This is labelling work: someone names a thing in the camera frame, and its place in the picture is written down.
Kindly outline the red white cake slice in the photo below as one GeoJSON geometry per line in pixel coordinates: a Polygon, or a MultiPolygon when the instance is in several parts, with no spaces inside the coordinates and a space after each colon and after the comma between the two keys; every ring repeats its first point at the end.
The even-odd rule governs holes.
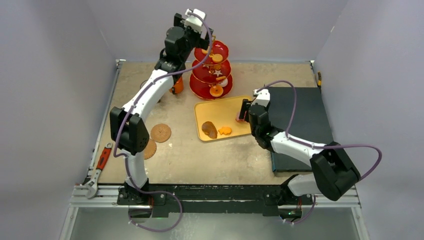
{"type": "Polygon", "coordinates": [[[237,115],[237,116],[236,116],[235,120],[236,120],[238,123],[243,123],[243,122],[245,122],[245,120],[244,120],[243,118],[240,118],[240,116],[239,116],[239,115],[237,115]]]}

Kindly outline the orange fish cookie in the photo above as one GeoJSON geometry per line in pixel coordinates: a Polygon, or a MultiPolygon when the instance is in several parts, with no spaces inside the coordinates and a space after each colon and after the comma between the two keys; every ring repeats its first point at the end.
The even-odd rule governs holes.
{"type": "Polygon", "coordinates": [[[218,132],[220,135],[231,135],[232,134],[232,129],[229,126],[223,126],[220,129],[218,129],[218,132]]]}

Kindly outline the white iced star cookie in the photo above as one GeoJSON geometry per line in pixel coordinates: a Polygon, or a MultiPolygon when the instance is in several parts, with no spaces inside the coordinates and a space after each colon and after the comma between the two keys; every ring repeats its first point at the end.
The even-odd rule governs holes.
{"type": "Polygon", "coordinates": [[[221,73],[221,71],[220,70],[214,70],[213,71],[213,73],[212,73],[213,75],[216,75],[216,77],[220,77],[220,76],[222,76],[223,74],[221,73]]]}

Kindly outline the red three tier stand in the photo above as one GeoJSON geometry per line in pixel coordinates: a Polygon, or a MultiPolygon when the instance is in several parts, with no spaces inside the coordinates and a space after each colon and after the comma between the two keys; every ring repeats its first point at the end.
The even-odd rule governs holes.
{"type": "Polygon", "coordinates": [[[189,78],[189,88],[191,91],[203,100],[216,100],[228,95],[233,88],[233,76],[231,74],[232,67],[228,60],[228,46],[222,41],[214,39],[210,54],[205,55],[202,53],[201,48],[196,48],[194,50],[194,57],[195,60],[193,61],[192,66],[200,63],[200,61],[205,57],[207,57],[207,60],[202,64],[202,66],[191,71],[189,78]],[[211,59],[213,54],[221,54],[223,56],[223,61],[221,63],[214,63],[211,59]],[[228,84],[226,87],[223,87],[223,94],[221,97],[212,97],[210,95],[210,87],[219,85],[221,82],[216,81],[216,78],[218,77],[213,75],[214,70],[220,70],[222,73],[221,76],[226,76],[228,79],[228,84]]]}

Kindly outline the square scalloped biscuit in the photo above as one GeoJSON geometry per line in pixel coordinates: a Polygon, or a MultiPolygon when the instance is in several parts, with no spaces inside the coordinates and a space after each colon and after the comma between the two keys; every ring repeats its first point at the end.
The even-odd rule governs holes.
{"type": "Polygon", "coordinates": [[[216,77],[215,78],[215,80],[217,81],[217,82],[222,82],[223,80],[225,80],[227,77],[225,76],[225,75],[223,75],[223,76],[220,76],[220,77],[216,77]]]}

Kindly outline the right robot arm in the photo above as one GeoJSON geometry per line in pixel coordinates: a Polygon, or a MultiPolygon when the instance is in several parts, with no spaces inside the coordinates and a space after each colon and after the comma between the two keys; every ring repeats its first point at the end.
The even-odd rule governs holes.
{"type": "Polygon", "coordinates": [[[291,136],[272,125],[267,107],[243,99],[240,117],[249,123],[258,145],[283,154],[311,168],[310,174],[294,174],[281,184],[281,199],[292,204],[303,195],[324,195],[337,201],[361,179],[351,158],[337,142],[322,144],[291,136]]]}

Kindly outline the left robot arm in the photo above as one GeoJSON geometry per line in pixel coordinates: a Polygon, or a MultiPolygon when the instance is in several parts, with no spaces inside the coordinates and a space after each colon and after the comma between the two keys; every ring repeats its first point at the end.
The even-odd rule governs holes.
{"type": "Polygon", "coordinates": [[[130,199],[138,205],[149,199],[149,191],[144,187],[148,182],[144,150],[150,139],[145,122],[162,96],[188,71],[186,61],[191,52],[200,48],[211,53],[213,30],[206,17],[205,12],[196,8],[187,9],[184,15],[176,13],[149,79],[131,100],[109,112],[110,134],[115,142],[113,155],[124,158],[125,184],[131,189],[130,199]]]}

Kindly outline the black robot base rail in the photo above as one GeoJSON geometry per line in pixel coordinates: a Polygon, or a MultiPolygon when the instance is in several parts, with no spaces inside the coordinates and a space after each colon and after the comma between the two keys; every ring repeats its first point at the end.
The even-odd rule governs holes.
{"type": "Polygon", "coordinates": [[[294,196],[284,184],[160,184],[146,183],[140,190],[125,183],[118,189],[117,204],[132,209],[146,206],[154,218],[170,213],[261,214],[288,216],[311,205],[311,194],[294,196]]]}

